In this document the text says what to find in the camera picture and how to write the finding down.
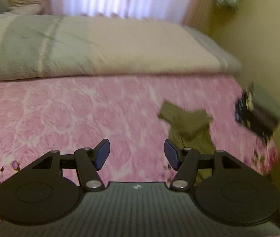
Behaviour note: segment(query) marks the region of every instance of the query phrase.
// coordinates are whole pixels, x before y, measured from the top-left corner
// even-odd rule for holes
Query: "metal pivot screw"
[[[184,181],[184,180],[175,180],[172,185],[175,187],[175,188],[178,188],[178,189],[183,189],[183,188],[186,188],[188,186],[188,182]]]
[[[101,186],[101,182],[98,180],[90,180],[86,183],[86,186],[91,189],[97,189]]]

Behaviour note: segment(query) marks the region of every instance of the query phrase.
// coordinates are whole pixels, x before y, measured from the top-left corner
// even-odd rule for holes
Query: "logo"
[[[133,188],[135,188],[136,190],[139,190],[142,188],[142,185],[140,184],[137,184],[137,185],[134,185]]]

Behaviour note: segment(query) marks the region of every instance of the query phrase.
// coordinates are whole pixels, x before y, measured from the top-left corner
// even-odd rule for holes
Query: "folded blanket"
[[[158,116],[170,123],[168,138],[179,148],[193,148],[203,154],[213,154],[215,146],[209,133],[212,120],[205,110],[185,111],[178,106],[164,101]],[[211,169],[200,169],[196,183],[211,176]]]
[[[173,23],[0,14],[0,81],[232,73],[240,68],[239,61],[209,37]]]

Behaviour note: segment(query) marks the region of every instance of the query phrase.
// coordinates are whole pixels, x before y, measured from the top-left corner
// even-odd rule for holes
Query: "pink rose pattern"
[[[0,83],[0,184],[49,150],[73,153],[103,138],[111,153],[99,172],[108,181],[165,181],[175,172],[163,152],[169,124],[157,117],[167,99],[206,109],[217,149],[261,174],[277,162],[271,141],[234,120],[241,88],[232,76],[70,77]],[[64,176],[78,184],[75,170]]]

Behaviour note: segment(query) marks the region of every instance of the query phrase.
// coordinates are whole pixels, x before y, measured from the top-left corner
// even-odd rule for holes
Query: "black object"
[[[203,155],[176,147],[164,152],[171,182],[109,183],[97,174],[109,141],[74,154],[50,151],[0,185],[0,237],[83,236],[269,236],[280,234],[268,220],[280,204],[277,188],[224,151]],[[75,168],[80,186],[62,177]],[[194,186],[197,170],[213,176]]]
[[[0,218],[36,225],[66,215],[77,206],[82,191],[94,191],[85,183],[96,180],[98,191],[105,188],[96,170],[102,168],[109,150],[104,139],[95,149],[82,148],[69,155],[57,150],[46,153],[0,185]],[[77,170],[81,187],[62,177],[65,168]]]
[[[235,120],[256,133],[265,143],[267,143],[270,137],[273,135],[273,129],[269,129],[264,126],[246,106],[246,93],[243,93],[242,98],[236,102]]]
[[[171,156],[172,149],[177,156]],[[173,186],[174,181],[185,180],[186,189],[208,216],[246,226],[266,222],[276,213],[280,193],[275,185],[229,153],[215,151],[214,155],[205,155],[198,150],[182,151],[170,140],[165,142],[164,150],[173,169],[178,170],[171,188],[179,190]],[[202,168],[212,168],[213,175],[194,187],[197,170]]]

